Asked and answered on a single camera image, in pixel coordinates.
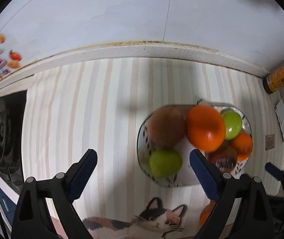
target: yellow label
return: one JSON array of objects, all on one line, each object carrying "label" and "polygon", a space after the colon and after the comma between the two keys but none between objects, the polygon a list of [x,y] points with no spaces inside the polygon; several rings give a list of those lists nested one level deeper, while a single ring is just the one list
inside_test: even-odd
[{"label": "yellow label", "polygon": [[284,87],[284,65],[267,76],[267,84],[272,92]]}]

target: cat print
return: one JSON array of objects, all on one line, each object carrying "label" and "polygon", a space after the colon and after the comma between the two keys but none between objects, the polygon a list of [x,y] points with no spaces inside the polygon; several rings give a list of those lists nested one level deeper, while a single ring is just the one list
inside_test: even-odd
[{"label": "cat print", "polygon": [[83,224],[94,239],[162,239],[168,233],[183,230],[180,224],[186,209],[186,205],[165,209],[160,198],[153,198],[130,223],[91,217]]}]

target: blue rubber grip pad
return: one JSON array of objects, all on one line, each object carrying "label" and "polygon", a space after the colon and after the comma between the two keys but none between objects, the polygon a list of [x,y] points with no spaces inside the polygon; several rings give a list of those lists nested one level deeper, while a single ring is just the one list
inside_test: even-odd
[{"label": "blue rubber grip pad", "polygon": [[268,162],[265,164],[265,170],[272,175],[276,180],[281,181],[284,180],[284,172],[278,169],[275,165]]},{"label": "blue rubber grip pad", "polygon": [[67,197],[71,203],[81,196],[97,162],[98,155],[96,151],[89,149],[78,163],[69,168],[68,172],[72,173],[72,179],[68,183]]},{"label": "blue rubber grip pad", "polygon": [[196,150],[198,149],[193,150],[189,155],[190,165],[194,173],[196,174],[201,186],[203,187],[203,190],[205,191],[207,197],[211,200],[214,200],[215,202],[218,202],[220,196],[218,193],[217,183],[203,161],[200,159]]}]

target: striped tablecloth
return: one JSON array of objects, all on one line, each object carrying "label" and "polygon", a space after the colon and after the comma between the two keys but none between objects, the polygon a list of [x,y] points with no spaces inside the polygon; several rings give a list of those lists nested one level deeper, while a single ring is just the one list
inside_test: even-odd
[{"label": "striped tablecloth", "polygon": [[[279,183],[264,165],[271,161],[284,166],[284,143],[274,109],[280,94],[266,94],[259,78],[197,62],[120,58],[65,65],[38,73],[34,80],[23,120],[24,176],[52,178],[79,161],[88,148],[96,150],[98,165],[74,203],[81,219],[130,221],[157,196],[165,208],[188,206],[182,221],[185,231],[174,232],[175,238],[197,232],[199,215],[209,202],[203,189],[157,186],[138,165],[136,140],[152,111],[199,99],[230,103],[243,111],[254,141],[245,171],[261,177],[267,193],[278,192]],[[275,148],[265,151],[267,134],[275,134]],[[49,208],[57,217],[50,202]]]}]

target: decorative ceramic plate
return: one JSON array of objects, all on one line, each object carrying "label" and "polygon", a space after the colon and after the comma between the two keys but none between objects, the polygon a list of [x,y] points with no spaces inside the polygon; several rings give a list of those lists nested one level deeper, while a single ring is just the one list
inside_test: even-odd
[{"label": "decorative ceramic plate", "polygon": [[[188,114],[188,112],[195,105],[174,105],[184,116]],[[242,118],[242,131],[252,136],[252,130],[250,128],[250,124],[248,119],[245,117],[242,111],[238,108],[231,105],[211,105],[218,112],[221,112],[225,109],[233,109],[237,112]],[[171,177],[156,179],[152,176],[149,170],[149,157],[152,152],[156,149],[152,146],[147,133],[147,125],[149,123],[149,119],[152,116],[149,115],[146,120],[142,123],[139,132],[138,132],[138,140],[137,140],[137,152],[138,152],[138,161],[143,172],[158,185],[163,187],[176,187],[176,186],[188,186],[199,184],[199,181],[189,164],[189,154],[195,149],[195,147],[188,141],[186,137],[184,137],[176,146],[174,147],[176,151],[178,151],[183,158],[183,166],[179,170],[179,172]],[[247,162],[248,158],[243,161],[237,161],[235,168],[230,172],[235,178],[239,178],[243,174],[243,168]]]}]

